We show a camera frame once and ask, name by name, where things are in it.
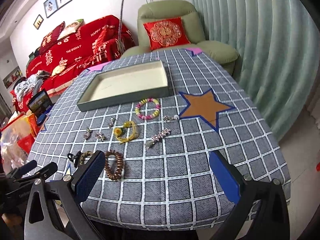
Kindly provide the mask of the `pink star right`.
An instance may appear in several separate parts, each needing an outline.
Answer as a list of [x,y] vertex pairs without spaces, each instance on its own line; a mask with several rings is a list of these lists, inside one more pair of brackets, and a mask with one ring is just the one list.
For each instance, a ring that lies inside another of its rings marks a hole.
[[196,56],[201,53],[203,53],[203,50],[199,47],[190,47],[190,48],[185,48],[186,51],[191,53],[191,56]]

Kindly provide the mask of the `pink star left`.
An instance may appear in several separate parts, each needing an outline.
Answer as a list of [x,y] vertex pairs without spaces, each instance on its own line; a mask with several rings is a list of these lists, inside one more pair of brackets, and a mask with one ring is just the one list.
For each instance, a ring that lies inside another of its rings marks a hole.
[[91,73],[91,72],[100,72],[102,71],[102,69],[108,65],[110,62],[105,62],[105,63],[102,63],[102,64],[97,64],[95,66],[92,66],[92,67],[89,67],[87,68],[88,70],[88,73]]

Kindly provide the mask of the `silver rhinestone hair clip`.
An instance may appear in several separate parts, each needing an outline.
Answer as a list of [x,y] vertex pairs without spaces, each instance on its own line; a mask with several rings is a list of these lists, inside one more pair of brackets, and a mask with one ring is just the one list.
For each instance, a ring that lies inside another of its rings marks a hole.
[[160,142],[161,140],[163,140],[164,137],[170,134],[171,130],[168,128],[161,130],[158,134],[152,136],[151,139],[145,143],[145,148],[147,150],[152,148],[155,143]]

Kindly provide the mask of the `grey clothes pile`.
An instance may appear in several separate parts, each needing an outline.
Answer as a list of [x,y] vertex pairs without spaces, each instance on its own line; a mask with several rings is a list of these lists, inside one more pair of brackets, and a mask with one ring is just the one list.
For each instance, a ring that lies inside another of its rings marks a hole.
[[44,80],[51,76],[50,72],[45,70],[39,70],[36,74],[32,74],[24,81],[21,81],[14,87],[14,92],[16,95],[16,100],[22,102],[23,97],[32,91],[33,95],[37,94],[40,87],[44,83]]

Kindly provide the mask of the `small picture frame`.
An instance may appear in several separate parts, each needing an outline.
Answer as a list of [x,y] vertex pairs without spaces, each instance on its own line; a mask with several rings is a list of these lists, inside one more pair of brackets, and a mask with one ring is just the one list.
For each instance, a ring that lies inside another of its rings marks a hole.
[[36,20],[33,23],[33,26],[38,30],[43,22],[43,17],[39,14],[36,18]]

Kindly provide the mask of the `brown star blue border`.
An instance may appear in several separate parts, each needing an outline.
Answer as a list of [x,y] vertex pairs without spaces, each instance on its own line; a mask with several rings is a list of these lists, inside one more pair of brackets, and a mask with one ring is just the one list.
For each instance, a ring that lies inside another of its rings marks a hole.
[[222,103],[217,99],[213,89],[203,94],[187,94],[179,92],[187,106],[179,114],[180,119],[200,118],[216,133],[219,132],[219,114],[234,110],[235,107]]

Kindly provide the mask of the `black hair claw clip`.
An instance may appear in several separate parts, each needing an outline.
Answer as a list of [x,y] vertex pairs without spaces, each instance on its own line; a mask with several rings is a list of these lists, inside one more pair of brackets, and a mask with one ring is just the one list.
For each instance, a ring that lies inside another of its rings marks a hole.
[[79,166],[81,155],[82,155],[81,151],[77,152],[76,154],[69,153],[67,154],[67,158],[71,163],[73,163],[74,167],[77,168]]

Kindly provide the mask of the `small silver brooch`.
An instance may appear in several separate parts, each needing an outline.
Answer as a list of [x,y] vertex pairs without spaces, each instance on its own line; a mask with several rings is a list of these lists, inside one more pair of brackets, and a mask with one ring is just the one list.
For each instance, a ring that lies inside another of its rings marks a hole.
[[111,117],[110,118],[110,121],[108,123],[108,127],[109,128],[112,128],[114,126],[114,123],[115,123],[116,119],[114,117]]

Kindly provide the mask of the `silver pink gem brooch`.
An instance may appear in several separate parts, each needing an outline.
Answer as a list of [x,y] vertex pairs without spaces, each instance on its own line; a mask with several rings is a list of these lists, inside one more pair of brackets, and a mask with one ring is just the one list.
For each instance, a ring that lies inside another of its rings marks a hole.
[[91,137],[91,135],[92,135],[92,130],[89,129],[89,128],[86,128],[86,131],[85,131],[85,133],[84,133],[84,135],[83,135],[83,138],[84,138],[85,140],[88,140],[88,139]]

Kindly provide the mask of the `dark red pillow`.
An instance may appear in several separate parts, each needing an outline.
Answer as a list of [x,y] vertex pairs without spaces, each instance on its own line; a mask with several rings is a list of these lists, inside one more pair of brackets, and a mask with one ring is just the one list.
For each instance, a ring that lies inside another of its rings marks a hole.
[[65,21],[58,25],[53,31],[49,32],[42,40],[39,54],[43,55],[58,40],[61,32],[65,28]]

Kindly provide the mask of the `grey tray cream lining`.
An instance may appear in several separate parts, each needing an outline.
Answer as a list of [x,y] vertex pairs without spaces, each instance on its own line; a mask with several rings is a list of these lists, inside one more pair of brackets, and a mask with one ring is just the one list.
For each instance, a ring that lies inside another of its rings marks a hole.
[[80,111],[86,112],[169,95],[164,63],[156,60],[96,75],[81,94],[77,106]]

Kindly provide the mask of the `teal curtain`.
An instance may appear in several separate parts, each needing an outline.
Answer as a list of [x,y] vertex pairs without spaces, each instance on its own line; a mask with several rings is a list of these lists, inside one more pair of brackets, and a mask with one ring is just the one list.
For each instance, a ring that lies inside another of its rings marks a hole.
[[210,40],[239,53],[234,77],[280,140],[319,67],[319,31],[300,0],[193,0]]

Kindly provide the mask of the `dark landscape box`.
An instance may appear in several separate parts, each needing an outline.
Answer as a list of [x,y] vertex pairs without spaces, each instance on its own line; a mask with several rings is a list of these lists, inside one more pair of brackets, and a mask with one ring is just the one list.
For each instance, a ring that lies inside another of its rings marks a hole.
[[27,104],[29,110],[34,113],[37,118],[43,114],[47,114],[53,105],[45,89],[36,93]]

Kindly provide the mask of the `silver pearl earring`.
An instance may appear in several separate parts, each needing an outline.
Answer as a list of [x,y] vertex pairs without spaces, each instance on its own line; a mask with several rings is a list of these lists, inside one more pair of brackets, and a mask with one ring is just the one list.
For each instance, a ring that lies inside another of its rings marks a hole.
[[174,116],[165,115],[165,116],[163,116],[163,119],[165,122],[172,122],[172,121],[178,121],[180,119],[180,117],[177,114]]

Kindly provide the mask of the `pink star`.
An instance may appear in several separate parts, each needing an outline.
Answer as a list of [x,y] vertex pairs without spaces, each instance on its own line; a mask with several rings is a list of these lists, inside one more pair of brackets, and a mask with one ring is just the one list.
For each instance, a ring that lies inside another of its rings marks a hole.
[[108,65],[110,62],[105,62],[105,63],[102,63],[102,64],[97,64],[95,66],[92,66],[92,67],[89,67],[87,68],[88,70],[88,73],[91,73],[91,72],[100,72],[102,71],[102,69]]
[[190,48],[185,48],[186,51],[191,53],[191,56],[196,56],[201,53],[203,53],[203,50],[199,47],[190,47]]

